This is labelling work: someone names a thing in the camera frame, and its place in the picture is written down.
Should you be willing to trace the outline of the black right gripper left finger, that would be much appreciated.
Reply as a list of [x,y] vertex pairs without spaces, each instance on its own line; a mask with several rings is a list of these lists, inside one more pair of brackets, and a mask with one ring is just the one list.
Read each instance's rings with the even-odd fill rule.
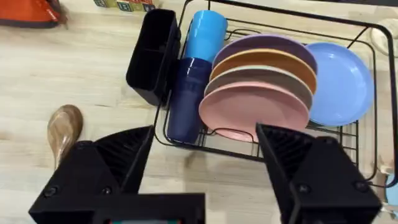
[[137,194],[153,126],[76,142],[29,209],[37,223],[91,223],[96,197]]

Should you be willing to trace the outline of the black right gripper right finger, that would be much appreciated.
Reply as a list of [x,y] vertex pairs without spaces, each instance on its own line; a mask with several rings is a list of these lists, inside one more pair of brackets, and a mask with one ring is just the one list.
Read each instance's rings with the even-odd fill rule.
[[329,136],[256,124],[282,223],[372,223],[382,203]]

